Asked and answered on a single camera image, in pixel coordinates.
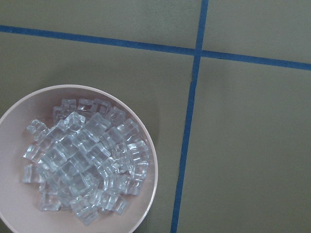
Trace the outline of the pink bowl of ice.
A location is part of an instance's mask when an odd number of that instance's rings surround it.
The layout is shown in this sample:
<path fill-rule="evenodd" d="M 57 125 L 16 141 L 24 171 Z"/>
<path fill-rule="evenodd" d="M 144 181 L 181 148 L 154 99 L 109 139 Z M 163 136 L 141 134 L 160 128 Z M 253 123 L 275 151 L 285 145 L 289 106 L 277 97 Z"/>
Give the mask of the pink bowl of ice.
<path fill-rule="evenodd" d="M 43 88 L 0 119 L 0 217 L 15 233 L 132 233 L 157 181 L 146 127 L 101 90 Z"/>

